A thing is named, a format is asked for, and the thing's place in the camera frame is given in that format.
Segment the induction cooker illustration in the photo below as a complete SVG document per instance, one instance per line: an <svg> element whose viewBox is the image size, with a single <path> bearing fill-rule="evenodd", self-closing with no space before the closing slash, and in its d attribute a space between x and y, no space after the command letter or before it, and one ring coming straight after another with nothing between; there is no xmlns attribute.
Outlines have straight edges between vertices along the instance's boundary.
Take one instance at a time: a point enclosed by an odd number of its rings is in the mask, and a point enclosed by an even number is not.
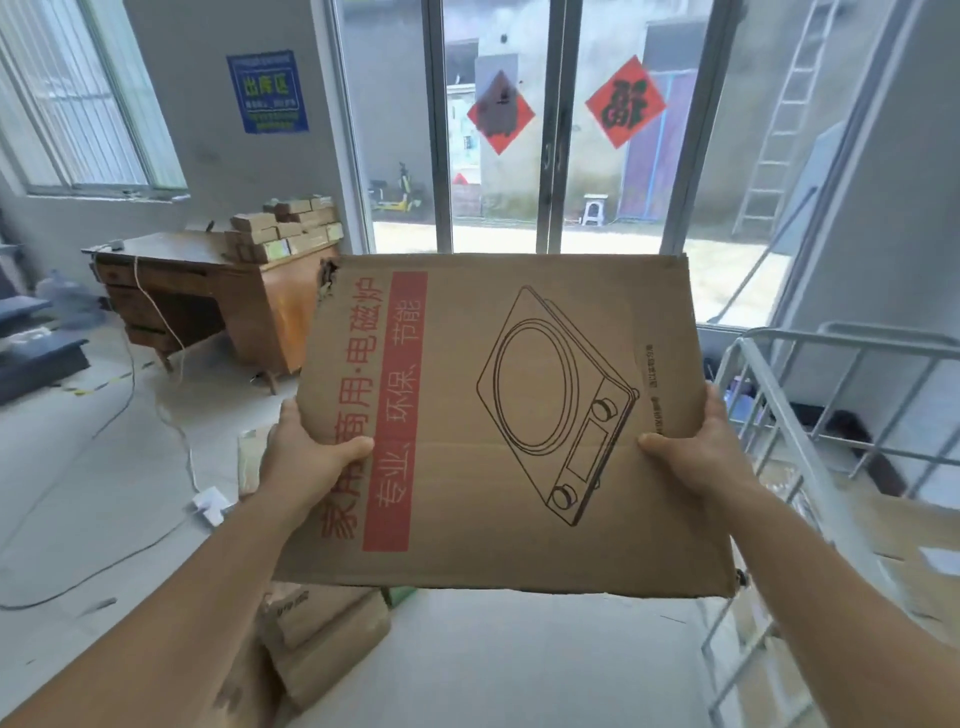
<svg viewBox="0 0 960 728"><path fill-rule="evenodd" d="M555 303L523 286L477 394L543 503L576 525L639 391Z"/></svg>

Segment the white electrical plug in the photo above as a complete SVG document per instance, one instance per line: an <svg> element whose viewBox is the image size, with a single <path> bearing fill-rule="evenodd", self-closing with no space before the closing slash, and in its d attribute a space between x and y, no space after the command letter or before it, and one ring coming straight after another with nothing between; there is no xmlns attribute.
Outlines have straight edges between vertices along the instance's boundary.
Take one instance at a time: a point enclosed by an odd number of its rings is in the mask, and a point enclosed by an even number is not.
<svg viewBox="0 0 960 728"><path fill-rule="evenodd" d="M193 504L197 507L197 512L214 527L224 522L224 515L233 507L227 497L214 487L193 496Z"/></svg>

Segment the plastic stool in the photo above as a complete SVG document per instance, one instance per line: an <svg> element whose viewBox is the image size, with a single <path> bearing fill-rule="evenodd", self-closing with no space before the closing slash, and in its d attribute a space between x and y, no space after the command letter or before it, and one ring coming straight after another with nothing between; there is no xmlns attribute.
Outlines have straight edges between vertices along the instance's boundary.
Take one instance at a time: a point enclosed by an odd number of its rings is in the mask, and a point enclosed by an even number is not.
<svg viewBox="0 0 960 728"><path fill-rule="evenodd" d="M580 219L580 224L601 227L606 222L608 197L610 195L584 195L584 216Z"/></svg>

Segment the blue sign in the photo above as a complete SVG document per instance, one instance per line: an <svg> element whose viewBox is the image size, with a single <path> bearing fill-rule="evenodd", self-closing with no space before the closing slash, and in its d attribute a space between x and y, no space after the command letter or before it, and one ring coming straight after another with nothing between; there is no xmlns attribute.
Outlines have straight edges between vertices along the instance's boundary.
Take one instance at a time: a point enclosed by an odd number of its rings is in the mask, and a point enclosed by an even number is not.
<svg viewBox="0 0 960 728"><path fill-rule="evenodd" d="M227 56L246 133L309 132L293 51Z"/></svg>

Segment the aluminum ladder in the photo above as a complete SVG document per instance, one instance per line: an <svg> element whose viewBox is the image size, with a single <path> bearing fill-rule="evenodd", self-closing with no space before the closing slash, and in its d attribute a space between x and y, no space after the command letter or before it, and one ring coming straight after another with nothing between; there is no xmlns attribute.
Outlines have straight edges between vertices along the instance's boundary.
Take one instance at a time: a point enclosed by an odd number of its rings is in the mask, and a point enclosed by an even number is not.
<svg viewBox="0 0 960 728"><path fill-rule="evenodd" d="M813 0L804 29L793 52L777 105L770 117L754 171L747 184L733 234L768 238L787 196L787 177L797 152L797 141L809 111L824 59L827 39L842 0Z"/></svg>

